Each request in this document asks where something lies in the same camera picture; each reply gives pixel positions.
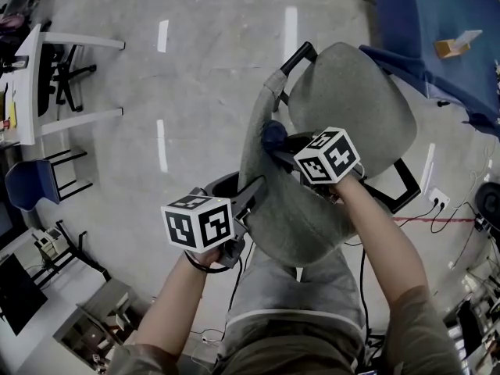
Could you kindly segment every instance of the white power outlet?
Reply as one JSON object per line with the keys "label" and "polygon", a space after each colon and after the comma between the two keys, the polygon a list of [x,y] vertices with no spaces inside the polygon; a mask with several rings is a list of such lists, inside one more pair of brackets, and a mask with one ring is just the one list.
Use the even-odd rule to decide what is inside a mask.
{"label": "white power outlet", "polygon": [[435,199],[437,199],[437,206],[439,206],[441,203],[445,204],[445,207],[443,209],[448,207],[448,204],[450,204],[450,198],[442,191],[440,191],[437,187],[435,187],[429,195],[429,200],[431,200],[433,203]]}

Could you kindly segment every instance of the gray office chair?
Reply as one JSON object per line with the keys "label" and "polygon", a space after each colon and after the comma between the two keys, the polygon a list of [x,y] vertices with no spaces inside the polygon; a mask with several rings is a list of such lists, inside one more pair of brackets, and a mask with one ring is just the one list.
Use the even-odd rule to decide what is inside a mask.
{"label": "gray office chair", "polygon": [[[311,64],[287,96],[288,74],[304,58]],[[397,212],[420,193],[401,160],[416,137],[416,122],[395,84],[357,48],[337,43],[317,55],[306,43],[264,84],[238,178],[240,189],[259,176],[266,178],[269,194],[245,223],[254,242],[273,259],[286,266],[308,266],[355,234],[342,205],[304,187],[264,151],[262,130],[280,102],[288,105],[297,132],[346,129],[368,177],[396,166],[408,189],[400,198],[366,186],[388,212]]]}

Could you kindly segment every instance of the black monitor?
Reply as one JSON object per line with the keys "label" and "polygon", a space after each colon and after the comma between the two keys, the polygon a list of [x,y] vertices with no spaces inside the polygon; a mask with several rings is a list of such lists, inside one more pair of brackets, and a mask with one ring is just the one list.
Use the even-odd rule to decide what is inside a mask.
{"label": "black monitor", "polygon": [[0,309],[16,336],[46,301],[15,255],[0,263]]}

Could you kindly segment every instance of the table leg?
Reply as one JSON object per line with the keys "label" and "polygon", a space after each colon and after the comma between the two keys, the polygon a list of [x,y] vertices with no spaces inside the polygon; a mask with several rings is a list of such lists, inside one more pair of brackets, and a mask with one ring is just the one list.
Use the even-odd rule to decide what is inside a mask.
{"label": "table leg", "polygon": [[55,121],[52,123],[47,123],[40,127],[40,134],[38,136],[43,136],[45,134],[53,134],[54,132],[60,132],[61,130],[77,127],[78,125],[83,125],[84,123],[90,123],[99,120],[105,120],[106,118],[113,118],[114,116],[122,116],[123,108],[110,109],[104,112],[93,112],[92,114],[85,114],[83,116],[73,116],[67,120]]}
{"label": "table leg", "polygon": [[56,32],[44,32],[41,35],[44,43],[110,47],[120,50],[125,48],[124,41],[104,39],[103,37],[84,36],[81,34],[59,34]]}

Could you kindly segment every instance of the gray pants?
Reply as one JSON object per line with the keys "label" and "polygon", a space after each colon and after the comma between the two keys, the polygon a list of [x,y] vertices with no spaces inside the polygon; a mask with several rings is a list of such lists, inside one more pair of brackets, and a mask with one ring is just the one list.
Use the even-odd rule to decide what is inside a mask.
{"label": "gray pants", "polygon": [[241,276],[227,324],[263,309],[330,313],[359,328],[365,325],[356,281],[339,248],[304,268],[298,282],[295,268],[282,266],[256,246],[250,266]]}

